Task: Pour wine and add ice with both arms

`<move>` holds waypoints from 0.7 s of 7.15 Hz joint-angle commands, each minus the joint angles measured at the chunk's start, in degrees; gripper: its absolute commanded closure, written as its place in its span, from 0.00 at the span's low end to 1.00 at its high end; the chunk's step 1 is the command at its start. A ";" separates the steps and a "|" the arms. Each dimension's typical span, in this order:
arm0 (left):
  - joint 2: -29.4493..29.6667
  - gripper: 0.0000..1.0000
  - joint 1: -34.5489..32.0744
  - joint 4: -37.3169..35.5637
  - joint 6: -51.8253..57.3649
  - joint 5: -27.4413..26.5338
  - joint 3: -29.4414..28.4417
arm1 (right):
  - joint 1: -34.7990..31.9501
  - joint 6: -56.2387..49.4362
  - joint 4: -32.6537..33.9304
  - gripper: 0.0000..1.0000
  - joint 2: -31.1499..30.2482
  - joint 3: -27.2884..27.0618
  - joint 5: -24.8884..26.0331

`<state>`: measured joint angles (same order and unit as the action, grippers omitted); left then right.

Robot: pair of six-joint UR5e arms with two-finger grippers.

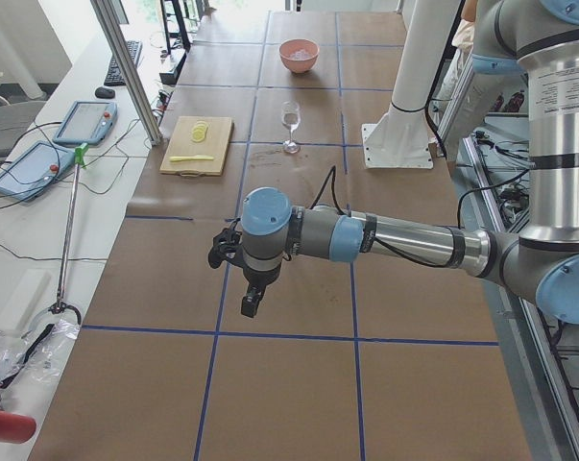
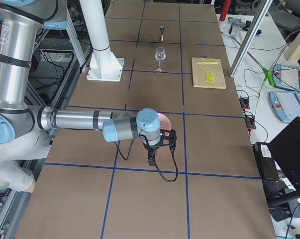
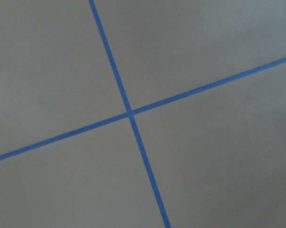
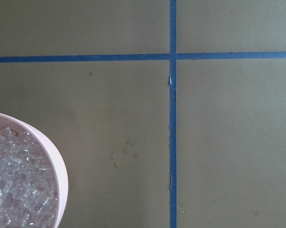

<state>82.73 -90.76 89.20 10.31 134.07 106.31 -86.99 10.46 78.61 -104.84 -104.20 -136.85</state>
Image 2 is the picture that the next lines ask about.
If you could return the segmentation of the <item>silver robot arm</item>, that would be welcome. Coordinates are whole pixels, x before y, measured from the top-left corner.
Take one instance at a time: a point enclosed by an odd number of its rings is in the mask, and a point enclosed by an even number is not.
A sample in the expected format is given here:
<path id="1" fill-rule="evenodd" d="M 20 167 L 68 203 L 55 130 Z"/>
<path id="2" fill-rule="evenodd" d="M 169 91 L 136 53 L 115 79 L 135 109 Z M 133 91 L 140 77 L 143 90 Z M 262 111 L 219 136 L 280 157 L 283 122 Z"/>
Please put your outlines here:
<path id="1" fill-rule="evenodd" d="M 176 149 L 174 130 L 161 128 L 159 114 L 150 108 L 137 115 L 122 111 L 68 111 L 28 106 L 24 102 L 31 58 L 38 30 L 65 29 L 64 0 L 0 0 L 3 16 L 0 34 L 0 145 L 35 129 L 101 131 L 108 142 L 142 139 L 148 163 L 156 166 L 156 151 Z"/>

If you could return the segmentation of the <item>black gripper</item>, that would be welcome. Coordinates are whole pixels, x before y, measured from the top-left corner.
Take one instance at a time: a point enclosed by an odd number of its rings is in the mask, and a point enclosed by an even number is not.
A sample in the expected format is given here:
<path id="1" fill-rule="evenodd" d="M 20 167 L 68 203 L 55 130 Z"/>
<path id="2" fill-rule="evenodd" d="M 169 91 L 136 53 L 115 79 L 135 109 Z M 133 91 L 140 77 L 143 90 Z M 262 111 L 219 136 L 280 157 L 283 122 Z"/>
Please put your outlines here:
<path id="1" fill-rule="evenodd" d="M 168 146 L 172 155 L 172 158 L 174 159 L 174 152 L 176 149 L 176 131 L 175 130 L 166 130 L 161 129 L 160 135 L 158 137 L 158 142 L 156 144 L 149 144 L 149 141 L 147 141 L 147 151 L 148 151 L 148 164 L 149 166 L 154 166 L 156 161 L 156 151 L 160 147 Z"/>

